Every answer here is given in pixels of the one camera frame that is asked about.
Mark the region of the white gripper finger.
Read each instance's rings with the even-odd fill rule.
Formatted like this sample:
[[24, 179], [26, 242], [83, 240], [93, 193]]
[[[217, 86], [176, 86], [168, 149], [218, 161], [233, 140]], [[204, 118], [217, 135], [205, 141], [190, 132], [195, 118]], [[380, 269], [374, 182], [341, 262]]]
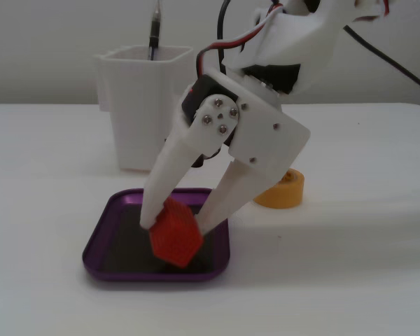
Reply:
[[233, 160], [195, 216], [200, 232], [206, 235], [276, 182], [276, 174]]
[[143, 188], [140, 225], [148, 230], [163, 209], [165, 200], [201, 155], [212, 156], [238, 123], [230, 111], [237, 104], [228, 96], [207, 97], [189, 121], [178, 105], [172, 129]]

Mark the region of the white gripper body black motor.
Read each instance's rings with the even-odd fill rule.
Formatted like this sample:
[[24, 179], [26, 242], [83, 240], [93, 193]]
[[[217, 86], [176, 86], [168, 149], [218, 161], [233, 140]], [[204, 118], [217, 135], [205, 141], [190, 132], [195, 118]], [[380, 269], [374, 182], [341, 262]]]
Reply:
[[279, 106], [279, 94], [252, 76], [231, 79], [212, 69], [186, 92], [181, 109], [185, 140], [205, 156], [223, 144], [249, 169], [277, 182], [292, 165], [310, 131]]

